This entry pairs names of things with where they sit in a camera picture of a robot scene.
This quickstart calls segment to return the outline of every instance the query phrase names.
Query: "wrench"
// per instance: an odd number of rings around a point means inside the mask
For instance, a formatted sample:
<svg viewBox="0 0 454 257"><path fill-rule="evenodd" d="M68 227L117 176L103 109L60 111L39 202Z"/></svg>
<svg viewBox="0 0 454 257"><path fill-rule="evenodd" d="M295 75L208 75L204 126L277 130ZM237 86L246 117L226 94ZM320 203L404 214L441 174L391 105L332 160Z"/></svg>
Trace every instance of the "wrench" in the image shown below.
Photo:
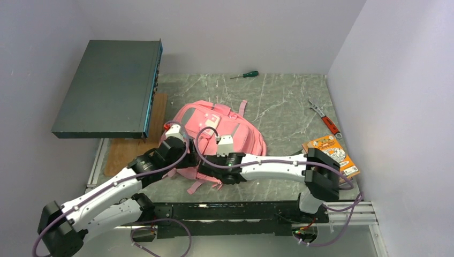
<svg viewBox="0 0 454 257"><path fill-rule="evenodd" d="M313 101L311 101L310 99L309 99L309 103L311 104L311 106L309 108L314 110L315 112L317 112L320 115L320 117L322 117L323 122L329 128L331 133L333 133L334 136L336 136L338 139L341 139L342 138L342 134L339 131L339 129L336 127L336 125L334 125L334 123L331 121L331 119L328 118L328 116L326 116L323 113L323 111Z"/></svg>

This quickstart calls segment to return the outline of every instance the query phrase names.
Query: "screwdriver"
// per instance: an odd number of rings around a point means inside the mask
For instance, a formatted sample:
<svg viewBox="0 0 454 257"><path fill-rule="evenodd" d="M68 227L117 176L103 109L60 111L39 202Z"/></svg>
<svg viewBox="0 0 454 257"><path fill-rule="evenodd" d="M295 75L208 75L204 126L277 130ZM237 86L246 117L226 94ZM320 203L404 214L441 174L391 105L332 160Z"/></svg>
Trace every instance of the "screwdriver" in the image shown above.
<svg viewBox="0 0 454 257"><path fill-rule="evenodd" d="M248 72L248 73L243 73L242 76L238 76L238 77L233 77L233 78L230 78L230 79L236 79L236 78L249 78L249 77L257 77L259 75L259 72L258 71L251 71L251 72Z"/></svg>

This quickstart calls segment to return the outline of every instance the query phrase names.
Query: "marble tabletop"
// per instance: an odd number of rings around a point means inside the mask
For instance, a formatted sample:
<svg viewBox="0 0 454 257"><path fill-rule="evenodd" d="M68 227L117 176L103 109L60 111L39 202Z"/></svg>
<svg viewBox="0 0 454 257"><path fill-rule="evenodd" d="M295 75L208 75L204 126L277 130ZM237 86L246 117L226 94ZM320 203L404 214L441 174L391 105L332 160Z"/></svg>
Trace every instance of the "marble tabletop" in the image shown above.
<svg viewBox="0 0 454 257"><path fill-rule="evenodd" d="M338 125L326 85L321 74L260 74L254 78L230 79L239 74L162 74L158 91L168 94L166 120L172 120L184 104L197 100L222 103L238 112L247 100L244 117L262 133L267 155L290 155L301 150L301 144L330 133L318 114L309 109L309 99L317 102L323 112ZM98 184L107 181L102 172ZM180 175L166 178L144 188L154 202L205 201L277 201L296 200L305 185L289 180L258 179L220 190L212 183L201 185L189 195L186 190L194 183ZM341 191L341 200L353 200L358 187Z"/></svg>

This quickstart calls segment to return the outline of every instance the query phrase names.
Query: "wall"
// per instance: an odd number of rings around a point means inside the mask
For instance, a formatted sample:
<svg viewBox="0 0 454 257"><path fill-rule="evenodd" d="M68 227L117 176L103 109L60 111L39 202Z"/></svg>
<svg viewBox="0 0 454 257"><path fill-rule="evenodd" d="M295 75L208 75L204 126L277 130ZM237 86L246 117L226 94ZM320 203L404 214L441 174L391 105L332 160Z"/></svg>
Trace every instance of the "wall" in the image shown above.
<svg viewBox="0 0 454 257"><path fill-rule="evenodd" d="M452 256L453 1L368 0L329 73L390 256Z"/></svg>
<svg viewBox="0 0 454 257"><path fill-rule="evenodd" d="M0 256L30 256L44 205L84 192L96 140L50 129L92 38L72 0L0 2Z"/></svg>
<svg viewBox="0 0 454 257"><path fill-rule="evenodd" d="M365 0L78 0L102 39L163 41L163 73L326 74Z"/></svg>

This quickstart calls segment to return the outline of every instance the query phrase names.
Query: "brown wooden plank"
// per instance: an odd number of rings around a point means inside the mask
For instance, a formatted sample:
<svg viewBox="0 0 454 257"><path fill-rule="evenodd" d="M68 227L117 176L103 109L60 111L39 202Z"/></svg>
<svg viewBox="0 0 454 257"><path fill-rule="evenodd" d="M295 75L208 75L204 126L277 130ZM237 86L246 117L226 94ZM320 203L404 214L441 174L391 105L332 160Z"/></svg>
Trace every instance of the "brown wooden plank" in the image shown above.
<svg viewBox="0 0 454 257"><path fill-rule="evenodd" d="M167 94L156 94L153 101L152 118L146 142L142 139L112 139L109 157L105 165L104 174L115 176L136 156L143 154L159 145L163 133L165 106Z"/></svg>

